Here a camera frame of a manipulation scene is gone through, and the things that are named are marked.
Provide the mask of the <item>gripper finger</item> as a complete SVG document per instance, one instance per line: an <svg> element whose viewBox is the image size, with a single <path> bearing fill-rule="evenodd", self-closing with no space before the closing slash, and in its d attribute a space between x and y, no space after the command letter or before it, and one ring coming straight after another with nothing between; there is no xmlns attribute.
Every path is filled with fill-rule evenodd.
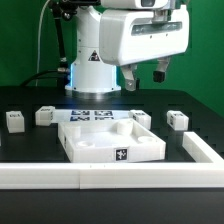
<svg viewBox="0 0 224 224"><path fill-rule="evenodd" d="M166 72L170 64L170 57L163 57L158 59L158 65L156 70L153 72L153 81L162 83L165 81Z"/></svg>
<svg viewBox="0 0 224 224"><path fill-rule="evenodd" d="M136 89L136 69L136 64L129 64L121 67L121 71L125 79L125 89L128 91L134 91Z"/></svg>

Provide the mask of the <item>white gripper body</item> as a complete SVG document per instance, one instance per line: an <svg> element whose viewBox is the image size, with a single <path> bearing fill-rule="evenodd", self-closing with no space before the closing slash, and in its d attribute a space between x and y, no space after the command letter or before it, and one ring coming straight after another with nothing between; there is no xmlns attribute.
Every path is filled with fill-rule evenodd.
<svg viewBox="0 0 224 224"><path fill-rule="evenodd" d="M186 51L189 14L185 5L170 21L156 21L153 11L106 10L100 20L99 54L111 65L124 66Z"/></svg>

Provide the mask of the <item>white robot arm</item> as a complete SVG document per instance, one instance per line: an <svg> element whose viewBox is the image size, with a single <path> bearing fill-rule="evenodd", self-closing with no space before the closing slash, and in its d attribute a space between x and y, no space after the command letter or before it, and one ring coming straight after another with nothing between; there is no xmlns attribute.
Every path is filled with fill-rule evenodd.
<svg viewBox="0 0 224 224"><path fill-rule="evenodd" d="M97 11L97 4L105 8ZM77 8L77 57L66 89L74 95L101 100L125 88L137 88L135 70L144 61L158 61L153 80L161 83L173 55L186 51L189 13L183 0L81 1Z"/></svg>

